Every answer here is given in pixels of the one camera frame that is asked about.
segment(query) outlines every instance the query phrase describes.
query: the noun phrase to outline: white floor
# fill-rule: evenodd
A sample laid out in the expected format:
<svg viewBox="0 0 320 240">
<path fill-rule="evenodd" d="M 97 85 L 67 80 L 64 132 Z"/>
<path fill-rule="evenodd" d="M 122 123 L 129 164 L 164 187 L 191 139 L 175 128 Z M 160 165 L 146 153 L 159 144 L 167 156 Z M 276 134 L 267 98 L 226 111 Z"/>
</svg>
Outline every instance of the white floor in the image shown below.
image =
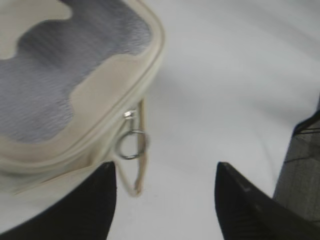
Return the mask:
<svg viewBox="0 0 320 240">
<path fill-rule="evenodd" d="M 118 190 L 109 240 L 222 240 L 219 161 L 272 195 L 320 92 L 320 1 L 145 0 L 167 32 L 148 94 L 145 192 Z"/>
</svg>

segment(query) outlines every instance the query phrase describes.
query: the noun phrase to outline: gray fabric panel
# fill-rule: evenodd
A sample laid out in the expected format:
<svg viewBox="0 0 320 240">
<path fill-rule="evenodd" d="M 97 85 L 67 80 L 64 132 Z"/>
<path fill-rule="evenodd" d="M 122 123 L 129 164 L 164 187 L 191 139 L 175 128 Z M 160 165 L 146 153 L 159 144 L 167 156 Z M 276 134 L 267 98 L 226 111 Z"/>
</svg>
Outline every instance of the gray fabric panel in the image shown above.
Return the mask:
<svg viewBox="0 0 320 240">
<path fill-rule="evenodd" d="M 314 223 L 320 223 L 319 131 L 320 121 L 292 138 L 273 196 L 282 206 Z"/>
<path fill-rule="evenodd" d="M 72 119 L 70 93 L 115 54 L 141 53 L 148 25 L 121 0 L 62 0 L 73 16 L 46 21 L 0 60 L 0 135 L 23 143 L 49 140 Z"/>
</svg>

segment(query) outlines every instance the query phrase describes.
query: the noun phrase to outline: bag strap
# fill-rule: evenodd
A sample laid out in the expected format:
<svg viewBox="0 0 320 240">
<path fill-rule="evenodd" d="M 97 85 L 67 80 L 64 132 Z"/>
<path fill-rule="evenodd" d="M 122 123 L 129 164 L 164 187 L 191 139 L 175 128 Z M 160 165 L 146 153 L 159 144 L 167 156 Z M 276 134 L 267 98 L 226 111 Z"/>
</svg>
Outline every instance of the bag strap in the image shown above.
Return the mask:
<svg viewBox="0 0 320 240">
<path fill-rule="evenodd" d="M 139 130 L 131 130 L 131 132 L 129 131 L 128 133 L 126 133 L 120 138 L 120 141 L 121 141 L 124 137 L 126 137 L 130 133 L 137 134 L 137 148 L 138 148 L 137 155 L 125 157 L 118 153 L 117 154 L 118 156 L 115 155 L 114 158 L 112 159 L 117 166 L 120 179 L 122 180 L 122 183 L 126 191 L 132 197 L 138 197 L 142 194 L 145 175 L 147 171 L 147 165 L 148 165 L 148 156 L 146 151 L 148 140 L 147 140 L 147 135 L 145 133 L 145 101 L 144 100 L 142 100 L 138 104 L 137 112 L 139 114 L 139 125 L 138 125 Z M 124 129 L 126 125 L 127 123 L 123 124 L 123 126 L 120 128 L 120 132 Z M 127 174 L 125 173 L 122 167 L 121 162 L 123 161 L 123 159 L 138 160 L 138 172 L 137 172 L 137 178 L 135 180 L 134 186 L 130 184 Z"/>
</svg>

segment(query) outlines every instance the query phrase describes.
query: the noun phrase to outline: metal zipper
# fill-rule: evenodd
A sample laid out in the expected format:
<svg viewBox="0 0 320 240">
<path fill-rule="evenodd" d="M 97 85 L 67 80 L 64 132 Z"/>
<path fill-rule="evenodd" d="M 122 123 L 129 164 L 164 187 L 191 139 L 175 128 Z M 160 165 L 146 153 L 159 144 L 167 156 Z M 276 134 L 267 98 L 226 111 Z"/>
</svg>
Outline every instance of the metal zipper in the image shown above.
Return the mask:
<svg viewBox="0 0 320 240">
<path fill-rule="evenodd" d="M 141 157 L 143 154 L 145 154 L 148 145 L 149 145 L 149 137 L 146 134 L 145 131 L 141 130 L 141 129 L 137 129 L 137 121 L 138 121 L 138 117 L 137 117 L 137 110 L 133 109 L 133 110 L 129 110 L 126 111 L 123 114 L 123 117 L 125 119 L 125 121 L 127 123 L 129 123 L 129 131 L 127 131 L 125 134 L 123 134 L 117 141 L 115 144 L 115 152 L 116 154 L 124 159 L 124 160 L 134 160 L 134 159 L 138 159 L 139 157 Z M 125 141 L 125 139 L 129 136 L 134 136 L 136 135 L 137 140 L 139 139 L 139 144 L 138 144 L 138 149 L 137 149 L 137 153 L 133 154 L 133 155 L 125 155 L 122 152 L 122 145 L 123 142 Z"/>
</svg>

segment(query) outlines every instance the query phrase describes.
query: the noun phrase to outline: bag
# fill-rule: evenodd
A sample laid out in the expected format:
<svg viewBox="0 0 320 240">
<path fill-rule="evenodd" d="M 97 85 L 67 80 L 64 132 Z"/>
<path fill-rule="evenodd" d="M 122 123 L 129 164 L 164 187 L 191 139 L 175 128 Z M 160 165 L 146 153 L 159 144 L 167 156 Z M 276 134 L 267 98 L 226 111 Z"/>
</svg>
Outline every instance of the bag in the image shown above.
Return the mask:
<svg viewBox="0 0 320 240">
<path fill-rule="evenodd" d="M 143 97 L 164 48 L 155 15 L 140 0 L 6 0 L 0 36 L 0 211 L 10 218 L 0 232 L 47 209 L 105 162 L 139 158 L 134 188 L 119 167 L 129 193 L 139 195 Z M 128 136 L 138 137 L 132 156 L 122 149 Z"/>
</svg>

